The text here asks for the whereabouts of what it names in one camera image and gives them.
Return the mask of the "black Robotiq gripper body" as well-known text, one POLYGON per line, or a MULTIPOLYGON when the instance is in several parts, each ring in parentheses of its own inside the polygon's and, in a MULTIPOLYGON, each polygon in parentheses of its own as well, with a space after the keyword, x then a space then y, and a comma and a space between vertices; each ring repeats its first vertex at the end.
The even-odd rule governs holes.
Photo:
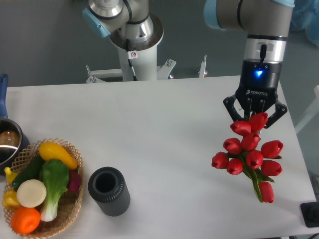
POLYGON ((266 112, 278 100, 277 87, 281 63, 260 63, 245 60, 242 65, 239 87, 235 95, 244 96, 242 109, 250 112, 266 112))

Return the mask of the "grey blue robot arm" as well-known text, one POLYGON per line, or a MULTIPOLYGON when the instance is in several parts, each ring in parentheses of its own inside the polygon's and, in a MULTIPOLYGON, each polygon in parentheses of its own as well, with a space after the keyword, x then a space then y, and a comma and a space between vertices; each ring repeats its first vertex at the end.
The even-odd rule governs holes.
POLYGON ((287 112, 277 87, 294 6, 293 0, 206 1, 203 15, 209 27, 248 34, 239 87, 223 101, 233 121, 274 107, 264 125, 269 128, 287 112))

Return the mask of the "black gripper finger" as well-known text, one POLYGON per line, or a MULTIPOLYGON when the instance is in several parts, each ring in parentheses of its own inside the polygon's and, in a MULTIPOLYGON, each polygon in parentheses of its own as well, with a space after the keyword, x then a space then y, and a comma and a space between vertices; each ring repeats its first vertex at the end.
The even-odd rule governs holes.
POLYGON ((265 123, 264 128, 271 127, 277 120, 279 120, 288 111, 287 106, 282 104, 279 100, 277 100, 274 105, 275 105, 275 112, 270 117, 268 117, 268 120, 265 123))
POLYGON ((241 121, 244 120, 245 118, 240 116, 239 113, 237 112, 237 110, 234 107, 235 101, 238 100, 240 106, 245 106, 244 100, 245 97, 244 96, 239 96, 237 97, 236 95, 232 95, 229 97, 226 97, 223 100, 224 106, 226 107, 230 117, 232 118, 233 121, 241 121))

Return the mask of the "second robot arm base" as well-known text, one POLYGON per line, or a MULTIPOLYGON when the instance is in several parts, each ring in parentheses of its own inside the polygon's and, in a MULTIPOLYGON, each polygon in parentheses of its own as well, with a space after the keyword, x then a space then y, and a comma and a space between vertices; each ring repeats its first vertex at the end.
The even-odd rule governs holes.
POLYGON ((89 0, 82 16, 96 35, 126 51, 150 49, 163 38, 163 24, 148 0, 89 0))

